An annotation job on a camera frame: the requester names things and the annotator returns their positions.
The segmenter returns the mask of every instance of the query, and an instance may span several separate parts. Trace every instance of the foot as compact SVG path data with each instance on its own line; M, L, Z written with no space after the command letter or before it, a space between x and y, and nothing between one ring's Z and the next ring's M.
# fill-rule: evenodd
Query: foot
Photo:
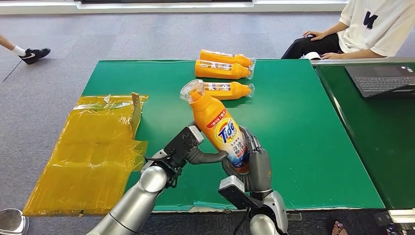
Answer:
M25 61L26 64L31 65L31 64L37 62L38 60L42 59L43 57L47 56L49 53L50 53L49 48L44 48L42 50L27 49L26 50L26 55L25 56L19 56L19 57L23 61Z
M346 229L344 228L343 224L336 221L336 222L334 222L333 230L331 231L331 235L347 235L347 232L346 232Z

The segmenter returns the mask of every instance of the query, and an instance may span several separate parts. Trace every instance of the green table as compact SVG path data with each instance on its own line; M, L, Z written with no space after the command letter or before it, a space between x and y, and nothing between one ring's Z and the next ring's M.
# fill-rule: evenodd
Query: green table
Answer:
M149 94L136 139L149 141L152 156L192 121L179 92L194 78L194 61L100 61L83 95ZM252 82L253 98L224 105L269 151L273 188L288 209L384 207L309 61L260 60ZM208 141L201 149L216 151ZM217 193L225 176L220 164L188 164L155 210L233 209ZM126 189L138 178L133 172Z
M316 71L385 206L415 208L415 99L363 99L344 65Z

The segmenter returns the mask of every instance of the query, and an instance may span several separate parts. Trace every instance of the tide detergent bottle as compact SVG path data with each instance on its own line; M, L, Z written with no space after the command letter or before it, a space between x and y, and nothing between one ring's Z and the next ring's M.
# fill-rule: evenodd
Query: tide detergent bottle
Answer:
M200 51L200 57L201 60L209 60L209 61L217 61L222 63L228 63L228 64L240 64L244 67L249 67L255 65L255 58L248 58L244 56L243 54L226 54L221 53L217 51L210 51L202 49Z
M240 64L227 64L207 60L196 60L195 75L197 77L212 77L222 79L252 79L254 71Z
M195 123L213 146L229 153L228 159L239 173L248 173L244 135L222 102L204 91L203 81L196 79L182 88L180 97L189 102Z
M255 87L253 84L242 85L239 82L205 82L205 94L218 100L239 99L243 96L252 97Z

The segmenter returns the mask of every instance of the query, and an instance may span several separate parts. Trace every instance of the laptop keyboard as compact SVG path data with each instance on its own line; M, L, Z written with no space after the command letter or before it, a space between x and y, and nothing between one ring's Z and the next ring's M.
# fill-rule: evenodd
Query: laptop keyboard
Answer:
M415 84L414 77L356 77L355 79L364 92L386 92Z

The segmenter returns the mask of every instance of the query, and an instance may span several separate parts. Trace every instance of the sneaker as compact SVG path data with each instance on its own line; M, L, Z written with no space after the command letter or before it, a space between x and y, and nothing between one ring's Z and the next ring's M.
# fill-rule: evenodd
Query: sneaker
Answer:
M32 50L32 49L27 49L26 50L26 55L25 56L19 56L23 61L26 62L26 64L31 65L35 62L37 62L38 60L42 59L43 57L47 56L50 53L50 49L49 48L44 48L42 50Z

